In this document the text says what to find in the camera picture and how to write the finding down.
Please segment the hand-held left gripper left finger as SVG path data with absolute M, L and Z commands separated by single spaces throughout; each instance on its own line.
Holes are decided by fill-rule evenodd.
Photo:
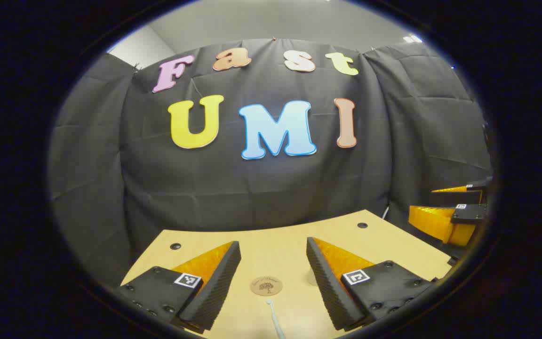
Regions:
M 241 261 L 230 241 L 172 269 L 152 266 L 114 290 L 125 305 L 163 326 L 211 330 Z

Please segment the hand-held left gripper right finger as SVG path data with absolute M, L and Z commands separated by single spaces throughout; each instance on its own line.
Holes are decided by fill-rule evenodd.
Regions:
M 394 260 L 372 263 L 316 237 L 307 238 L 306 253 L 336 330 L 348 332 L 385 318 L 436 281 L 428 281 Z

